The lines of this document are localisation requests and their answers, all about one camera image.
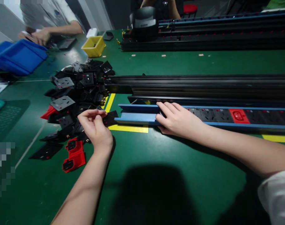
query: red stool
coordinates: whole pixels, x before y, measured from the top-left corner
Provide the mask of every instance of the red stool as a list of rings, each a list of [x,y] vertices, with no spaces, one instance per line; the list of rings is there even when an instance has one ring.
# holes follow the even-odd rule
[[[196,5],[191,5],[191,4],[184,5],[184,15],[189,15],[188,18],[190,18],[191,14],[194,14],[195,17],[197,11],[198,7]]]

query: power strip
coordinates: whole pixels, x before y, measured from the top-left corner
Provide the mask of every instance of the power strip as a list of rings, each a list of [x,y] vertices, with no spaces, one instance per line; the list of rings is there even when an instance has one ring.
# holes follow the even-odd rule
[[[160,125],[156,114],[164,115],[157,105],[119,104],[123,109],[119,124]],[[241,131],[285,132],[285,108],[183,106],[204,123]]]

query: person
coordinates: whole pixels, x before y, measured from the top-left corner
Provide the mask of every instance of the person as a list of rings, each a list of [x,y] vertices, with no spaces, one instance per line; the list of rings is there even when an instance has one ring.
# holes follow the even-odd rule
[[[181,19],[184,14],[183,0],[131,0],[131,12],[145,6],[157,9],[157,20]]]
[[[162,134],[186,138],[231,155],[266,178],[258,188],[259,199],[271,223],[285,225],[285,145],[209,126],[177,103],[157,105],[166,115],[156,115]],[[92,224],[113,146],[112,134],[102,121],[106,115],[103,110],[86,110],[78,116],[94,153],[52,225]]]
[[[51,35],[83,33],[76,16],[65,0],[46,0],[42,4],[20,4],[26,30],[19,39],[45,46]]]

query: white object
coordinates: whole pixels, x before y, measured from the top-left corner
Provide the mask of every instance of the white object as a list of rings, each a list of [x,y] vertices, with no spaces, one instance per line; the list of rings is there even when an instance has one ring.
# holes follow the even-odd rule
[[[272,225],[285,225],[285,171],[265,180],[258,188],[261,204]]]
[[[68,25],[73,20],[78,21],[65,0],[43,2],[42,4],[20,4],[25,26],[43,29]]]
[[[86,38],[95,37],[98,34],[98,30],[96,28],[89,29]]]

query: yellow tape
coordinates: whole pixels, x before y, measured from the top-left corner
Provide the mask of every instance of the yellow tape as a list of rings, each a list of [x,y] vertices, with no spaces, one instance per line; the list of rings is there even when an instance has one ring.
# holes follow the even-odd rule
[[[269,141],[273,141],[273,142],[283,142],[283,143],[285,143],[285,136],[262,134],[262,137],[265,140],[269,140]]]
[[[127,126],[127,125],[113,125],[108,127],[109,130],[119,130],[119,131],[129,131],[129,132],[140,132],[140,133],[148,133],[149,127],[148,125],[143,125],[142,127],[137,126]]]
[[[115,93],[112,93],[109,97],[107,106],[105,108],[105,111],[108,113],[110,112],[113,100],[115,97]],[[109,130],[118,130],[118,131],[129,131],[129,132],[140,132],[140,133],[148,133],[149,132],[149,127],[147,125],[143,125],[142,127],[138,126],[127,126],[127,125],[113,125],[108,127]]]
[[[107,113],[110,112],[110,109],[111,109],[111,106],[112,106],[114,97],[115,97],[115,93],[110,94],[109,101],[108,101],[107,106],[106,106],[106,109],[105,109],[105,111],[106,111]]]

